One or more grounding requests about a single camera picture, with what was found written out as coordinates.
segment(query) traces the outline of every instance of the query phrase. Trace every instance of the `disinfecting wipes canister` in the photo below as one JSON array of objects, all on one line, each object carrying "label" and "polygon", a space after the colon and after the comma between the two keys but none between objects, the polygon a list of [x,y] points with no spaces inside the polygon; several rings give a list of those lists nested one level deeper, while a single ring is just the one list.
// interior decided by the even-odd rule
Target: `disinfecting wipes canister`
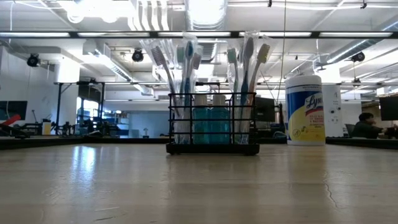
[{"label": "disinfecting wipes canister", "polygon": [[319,76],[297,76],[286,81],[289,122],[287,143],[299,146],[325,144],[322,81]]}]

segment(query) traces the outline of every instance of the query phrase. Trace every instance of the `ductwork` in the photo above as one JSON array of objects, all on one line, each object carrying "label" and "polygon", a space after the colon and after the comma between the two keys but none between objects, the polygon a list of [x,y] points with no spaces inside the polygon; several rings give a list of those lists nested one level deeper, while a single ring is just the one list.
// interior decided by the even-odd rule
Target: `ductwork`
[{"label": "ductwork", "polygon": [[[185,0],[187,30],[223,30],[228,0]],[[202,43],[202,62],[216,56],[217,44]]]},{"label": "ductwork", "polygon": [[[387,22],[383,23],[379,27],[377,27],[375,30],[381,30],[381,31],[386,31],[386,32],[394,32],[398,31],[398,17],[395,16],[394,18],[388,20]],[[324,66],[324,65],[329,65],[333,63],[338,63],[344,59],[347,59],[349,57],[352,57],[361,51],[383,41],[383,39],[368,39],[368,40],[355,40],[349,43],[348,45],[344,46],[343,48],[340,48],[336,52],[331,53],[327,57],[321,57],[319,60],[314,62],[312,64],[311,62],[309,63],[303,63],[297,68],[293,69],[290,71],[292,72],[298,72],[302,73],[304,71],[307,71],[311,68],[319,67],[319,66]]]}]

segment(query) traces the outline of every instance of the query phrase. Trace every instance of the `blue mouthwash bottle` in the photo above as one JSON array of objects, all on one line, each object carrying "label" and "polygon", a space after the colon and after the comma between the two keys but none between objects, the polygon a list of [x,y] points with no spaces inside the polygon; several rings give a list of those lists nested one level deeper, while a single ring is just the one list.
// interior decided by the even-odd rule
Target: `blue mouthwash bottle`
[{"label": "blue mouthwash bottle", "polygon": [[[224,95],[213,96],[214,106],[225,106]],[[210,110],[210,119],[229,119],[229,111],[225,108],[212,108]],[[228,133],[230,132],[230,121],[209,121],[211,132]],[[229,134],[211,134],[210,144],[229,144]]]},{"label": "blue mouthwash bottle", "polygon": [[[207,105],[207,96],[206,95],[196,95],[195,106],[206,106]],[[194,108],[192,111],[193,119],[208,119],[208,111],[207,107],[203,108]],[[208,132],[208,122],[207,121],[194,121],[193,122],[193,132],[194,133],[205,133]],[[193,135],[193,143],[194,144],[209,144],[209,136],[208,134],[194,134]]]}]

